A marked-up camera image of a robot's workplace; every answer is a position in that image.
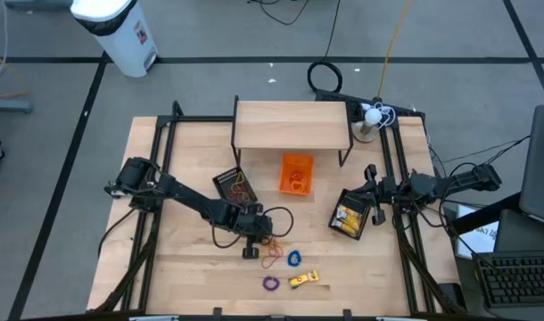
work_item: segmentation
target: keyboard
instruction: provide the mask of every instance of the keyboard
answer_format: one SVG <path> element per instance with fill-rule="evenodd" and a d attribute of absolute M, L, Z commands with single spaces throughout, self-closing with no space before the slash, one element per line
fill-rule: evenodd
<path fill-rule="evenodd" d="M 473 261 L 488 307 L 544 306 L 544 251 L 478 253 Z"/>

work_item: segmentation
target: yellow package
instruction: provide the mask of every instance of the yellow package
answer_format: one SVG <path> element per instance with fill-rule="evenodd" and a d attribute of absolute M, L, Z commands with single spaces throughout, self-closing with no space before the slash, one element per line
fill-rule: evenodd
<path fill-rule="evenodd" d="M 306 283 L 306 282 L 316 282 L 319 281 L 319 275 L 317 274 L 316 270 L 313 270 L 307 274 L 303 274 L 301 276 L 296 276 L 291 278 L 290 280 L 290 286 L 292 289 L 297 288 L 298 286 Z"/>
<path fill-rule="evenodd" d="M 334 222 L 332 223 L 332 226 L 335 226 L 339 229 L 341 229 L 343 232 L 347 233 L 349 236 L 355 237 L 358 235 L 358 230 L 341 222 L 337 218 L 334 219 Z"/>
<path fill-rule="evenodd" d="M 355 210 L 347 208 L 343 205 L 337 207 L 337 213 L 335 215 L 341 222 L 351 226 L 356 231 L 359 231 L 363 216 L 357 213 Z"/>

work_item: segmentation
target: computer monitor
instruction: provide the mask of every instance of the computer monitor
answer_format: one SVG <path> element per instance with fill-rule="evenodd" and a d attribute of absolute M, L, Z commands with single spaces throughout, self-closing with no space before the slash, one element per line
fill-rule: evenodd
<path fill-rule="evenodd" d="M 520 209 L 544 221 L 544 106 L 533 113 L 530 148 L 523 173 Z"/>

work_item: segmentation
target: orange container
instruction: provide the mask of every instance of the orange container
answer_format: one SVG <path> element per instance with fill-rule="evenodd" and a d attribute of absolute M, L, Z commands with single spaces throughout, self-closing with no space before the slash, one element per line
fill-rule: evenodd
<path fill-rule="evenodd" d="M 284 154 L 280 173 L 280 192 L 308 195 L 314 173 L 314 158 L 309 155 Z"/>

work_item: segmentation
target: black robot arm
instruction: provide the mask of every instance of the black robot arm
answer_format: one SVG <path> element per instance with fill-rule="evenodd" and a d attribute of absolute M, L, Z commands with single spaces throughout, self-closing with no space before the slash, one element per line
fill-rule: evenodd
<path fill-rule="evenodd" d="M 136 210 L 151 211 L 159 200 L 180 202 L 199 212 L 202 219 L 213 227 L 246 237 L 245 259 L 257 259 L 259 250 L 252 244 L 261 243 L 272 234 L 272 219 L 259 215 L 262 213 L 261 204 L 243 207 L 222 199 L 210 199 L 178 182 L 170 174 L 160 172 L 156 164 L 144 158 L 126 160 L 114 184 L 104 189 L 113 197 L 133 196 L 129 206 Z"/>
<path fill-rule="evenodd" d="M 397 185 L 393 177 L 383 177 L 376 183 L 377 170 L 371 164 L 365 169 L 366 183 L 352 190 L 356 195 L 365 195 L 373 199 L 375 207 L 374 225 L 385 221 L 380 204 L 398 204 L 403 209 L 411 209 L 414 205 L 423 208 L 440 198 L 469 189 L 476 191 L 496 191 L 502 181 L 491 165 L 478 165 L 472 169 L 451 177 L 436 178 L 413 170 L 410 178 Z"/>

